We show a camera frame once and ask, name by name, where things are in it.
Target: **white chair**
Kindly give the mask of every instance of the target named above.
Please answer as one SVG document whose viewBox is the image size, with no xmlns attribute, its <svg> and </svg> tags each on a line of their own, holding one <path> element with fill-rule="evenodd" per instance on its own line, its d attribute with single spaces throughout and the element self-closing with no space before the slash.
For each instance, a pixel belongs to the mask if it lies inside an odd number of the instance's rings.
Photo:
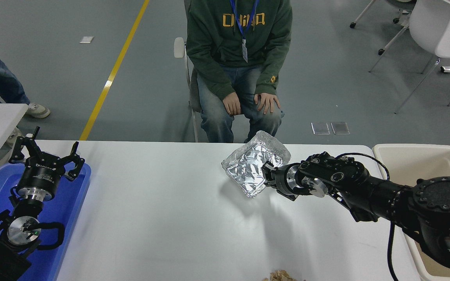
<svg viewBox="0 0 450 281">
<path fill-rule="evenodd" d="M 187 57 L 187 52 L 185 49 L 185 41 L 182 37 L 178 37 L 175 39 L 175 44 L 173 46 L 173 51 L 175 53 L 175 57 L 177 59 L 184 59 L 184 67 L 185 67 L 185 76 L 187 79 L 187 85 L 189 86 L 189 105 L 191 107 L 192 112 L 192 123 L 194 127 L 194 138 L 195 142 L 199 142 L 198 140 L 198 130 L 199 127 L 197 125 L 197 121 L 195 119 L 195 113 L 201 113 L 202 109 L 200 107 L 199 100 L 199 89 L 197 84 L 197 73 L 195 69 L 192 70 L 192 74 L 189 71 L 189 58 Z"/>
<path fill-rule="evenodd" d="M 359 14 L 359 16 L 357 17 L 357 19 L 355 19 L 355 21 L 353 23 L 350 23 L 350 28 L 355 28 L 355 26 L 357 25 L 357 23 L 359 22 L 359 20 L 362 18 L 362 16 L 369 10 L 369 8 L 376 2 L 376 0 L 371 0 L 371 2 L 369 2 L 369 4 L 366 6 L 366 8 L 364 8 L 364 11 L 361 12 L 361 14 Z M 386 0 L 387 3 L 389 3 L 390 5 L 398 8 L 398 13 L 400 15 L 402 15 L 402 13 L 410 13 L 413 9 L 414 9 L 414 4 L 415 4 L 415 0 Z M 393 23 L 398 23 L 399 22 L 399 17 L 396 17 L 393 19 Z M 402 23 L 403 28 L 397 33 L 397 35 L 395 35 L 395 37 L 393 37 L 390 42 L 388 42 L 388 44 L 386 44 L 385 47 L 383 47 L 382 49 L 380 49 L 378 51 L 378 55 L 383 55 L 383 53 L 388 50 L 388 48 L 390 48 L 390 46 L 395 42 L 395 40 L 397 40 L 409 27 L 407 20 L 405 20 L 404 23 Z"/>
<path fill-rule="evenodd" d="M 412 39 L 421 48 L 436 56 L 437 60 L 411 94 L 395 110 L 395 113 L 398 113 L 402 106 L 411 98 L 425 78 L 440 63 L 441 58 L 450 59 L 450 1 L 418 0 L 409 19 L 409 30 Z"/>
</svg>

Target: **white sneaker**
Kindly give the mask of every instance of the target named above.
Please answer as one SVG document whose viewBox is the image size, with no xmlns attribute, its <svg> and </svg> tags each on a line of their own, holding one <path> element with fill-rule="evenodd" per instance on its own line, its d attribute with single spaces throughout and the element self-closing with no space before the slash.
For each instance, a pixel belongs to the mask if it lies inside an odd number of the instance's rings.
<svg viewBox="0 0 450 281">
<path fill-rule="evenodd" d="M 48 107 L 45 107 L 38 103 L 30 103 L 29 109 L 27 110 L 27 112 L 25 114 L 30 115 L 31 117 L 34 117 L 34 118 L 41 119 L 41 118 L 48 117 L 48 115 L 50 115 L 50 113 L 51 113 L 51 111 Z"/>
<path fill-rule="evenodd" d="M 20 129 L 15 127 L 13 129 L 13 131 L 11 131 L 11 134 L 8 136 L 5 144 L 7 144 L 8 146 L 10 146 L 12 148 L 16 142 L 17 137 L 23 137 L 23 133 Z"/>
</svg>

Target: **green hoodie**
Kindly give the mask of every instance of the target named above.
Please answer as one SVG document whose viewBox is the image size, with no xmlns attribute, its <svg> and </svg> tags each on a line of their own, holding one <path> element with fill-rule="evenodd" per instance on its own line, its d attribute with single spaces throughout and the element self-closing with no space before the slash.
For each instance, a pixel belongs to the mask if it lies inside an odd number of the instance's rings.
<svg viewBox="0 0 450 281">
<path fill-rule="evenodd" d="M 234 0 L 243 30 L 255 0 Z M 291 42 L 293 11 L 289 0 L 259 0 L 252 26 L 245 33 L 248 62 L 243 59 L 242 35 L 230 0 L 191 0 L 187 11 L 186 51 L 207 88 L 223 100 L 235 92 L 223 69 L 262 64 L 255 94 L 276 94 L 279 71 Z"/>
</svg>

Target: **blue lanyard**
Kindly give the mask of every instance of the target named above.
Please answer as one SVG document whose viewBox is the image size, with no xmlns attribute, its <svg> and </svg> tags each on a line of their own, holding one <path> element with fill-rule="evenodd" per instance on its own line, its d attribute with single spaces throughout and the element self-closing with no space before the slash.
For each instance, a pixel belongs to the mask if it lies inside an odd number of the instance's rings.
<svg viewBox="0 0 450 281">
<path fill-rule="evenodd" d="M 239 21 L 239 16 L 237 15 L 236 3 L 234 2 L 234 0 L 230 0 L 230 4 L 232 5 L 232 10 L 234 11 L 234 16 L 236 18 L 237 26 L 239 27 L 239 31 L 241 32 L 243 39 L 246 39 L 245 34 L 248 32 L 248 30 L 250 29 L 251 23 L 253 22 L 253 17 L 256 14 L 256 8 L 258 7 L 258 3 L 259 3 L 259 0 L 256 0 L 255 5 L 253 6 L 253 11 L 251 11 L 250 21 L 248 22 L 248 25 L 246 25 L 246 31 L 244 31 L 243 25 Z"/>
</svg>

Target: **yellow floor line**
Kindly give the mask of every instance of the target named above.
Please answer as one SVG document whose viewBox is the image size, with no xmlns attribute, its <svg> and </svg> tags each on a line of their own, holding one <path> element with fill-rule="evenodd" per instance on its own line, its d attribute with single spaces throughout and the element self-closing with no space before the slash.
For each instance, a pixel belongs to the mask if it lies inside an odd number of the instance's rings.
<svg viewBox="0 0 450 281">
<path fill-rule="evenodd" d="M 109 90 L 111 89 L 112 83 L 114 82 L 114 79 L 116 78 L 116 75 L 118 74 L 119 67 L 123 63 L 123 59 L 125 58 L 126 52 L 127 52 L 128 48 L 130 47 L 133 36 L 136 32 L 136 29 L 138 28 L 138 25 L 140 24 L 141 18 L 143 16 L 143 14 L 145 13 L 145 10 L 147 9 L 147 5 L 148 5 L 149 1 L 150 0 L 145 0 L 145 2 L 143 3 L 143 6 L 140 9 L 140 12 L 138 13 L 138 16 L 136 17 L 136 20 L 133 23 L 130 34 L 128 35 L 128 37 L 126 39 L 125 45 L 123 46 L 123 49 L 121 50 L 121 53 L 119 54 L 119 57 L 116 60 L 116 63 L 114 64 L 114 67 L 112 68 L 111 74 L 109 75 L 107 82 L 105 82 L 104 89 L 102 90 L 102 93 L 100 94 L 100 97 L 98 98 L 98 101 L 96 102 L 96 105 L 93 108 L 93 112 L 91 112 L 91 115 L 89 116 L 88 123 L 86 123 L 84 130 L 82 130 L 81 137 L 79 138 L 80 141 L 85 141 L 88 139 L 89 133 L 91 132 L 91 129 L 93 128 L 93 125 L 95 124 L 96 118 L 98 117 L 98 113 L 100 112 L 102 105 L 104 105 L 105 98 L 107 97 L 107 94 L 109 93 Z"/>
</svg>

